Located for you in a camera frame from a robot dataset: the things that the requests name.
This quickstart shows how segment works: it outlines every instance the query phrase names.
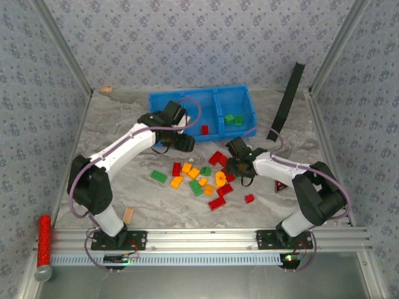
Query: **blue bin divider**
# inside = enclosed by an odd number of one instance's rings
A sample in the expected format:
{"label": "blue bin divider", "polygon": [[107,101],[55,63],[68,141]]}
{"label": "blue bin divider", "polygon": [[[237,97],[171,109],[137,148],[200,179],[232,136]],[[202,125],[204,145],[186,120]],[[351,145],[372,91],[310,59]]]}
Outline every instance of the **blue bin divider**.
{"label": "blue bin divider", "polygon": [[[185,133],[194,136],[197,142],[233,139],[256,126],[256,114],[246,85],[151,93],[148,99],[150,112],[163,110],[169,101],[177,102],[185,97],[195,98],[203,110],[199,122],[185,130]],[[182,102],[182,106],[191,119],[195,120],[198,116],[197,106],[193,102]],[[244,125],[225,125],[224,116],[227,114],[242,115]],[[201,135],[202,125],[208,125],[208,135]],[[256,131],[253,131],[248,136],[255,134]]]}

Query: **black mounting bracket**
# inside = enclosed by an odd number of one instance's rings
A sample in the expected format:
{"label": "black mounting bracket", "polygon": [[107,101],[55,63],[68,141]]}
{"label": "black mounting bracket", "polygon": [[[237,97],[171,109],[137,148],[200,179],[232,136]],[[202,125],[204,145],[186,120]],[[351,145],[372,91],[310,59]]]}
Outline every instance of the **black mounting bracket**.
{"label": "black mounting bracket", "polygon": [[277,230],[257,230],[256,231],[257,248],[259,250],[271,250],[271,249],[313,249],[313,241],[310,236],[310,232],[305,231],[296,236],[286,245],[281,244],[277,238]]}
{"label": "black mounting bracket", "polygon": [[135,245],[137,244],[137,250],[145,250],[147,235],[148,233],[145,230],[128,230],[125,241],[122,244],[117,244],[115,238],[111,238],[105,232],[95,232],[91,249],[135,251]]}

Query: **gray tabletop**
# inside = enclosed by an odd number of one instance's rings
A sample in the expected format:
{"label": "gray tabletop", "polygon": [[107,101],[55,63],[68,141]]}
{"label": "gray tabletop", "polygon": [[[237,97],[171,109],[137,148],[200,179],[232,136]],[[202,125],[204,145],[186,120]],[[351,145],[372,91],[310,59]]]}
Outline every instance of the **gray tabletop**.
{"label": "gray tabletop", "polygon": [[[281,102],[283,92],[277,90],[250,90],[257,113],[258,125],[271,126]],[[281,132],[284,149],[279,156],[301,163],[322,160],[307,101],[303,93],[297,96]],[[125,134],[137,118],[148,111],[148,94],[115,91],[105,97],[95,93],[89,105],[87,117],[80,136],[76,154],[90,156],[113,143]],[[270,149],[278,146],[266,140],[266,131],[258,131],[248,140],[253,148]],[[148,149],[126,164],[113,178],[113,206],[122,217],[126,207],[135,213],[130,227],[274,227],[287,217],[298,205],[293,190],[278,194],[274,181],[256,177],[250,187],[242,187],[237,179],[231,183],[234,191],[228,194],[226,205],[211,211],[208,202],[217,194],[195,197],[185,178],[178,190],[170,187],[171,169],[174,162],[189,162],[194,167],[210,166],[209,158],[215,151],[228,154],[227,141],[197,143],[191,153],[170,150],[159,155]],[[165,184],[154,181],[150,174],[156,169],[168,174]],[[212,167],[210,183],[221,166]],[[255,196],[254,202],[246,204],[247,194]],[[56,227],[90,227],[88,219],[75,219],[69,211],[67,195],[60,203]]]}

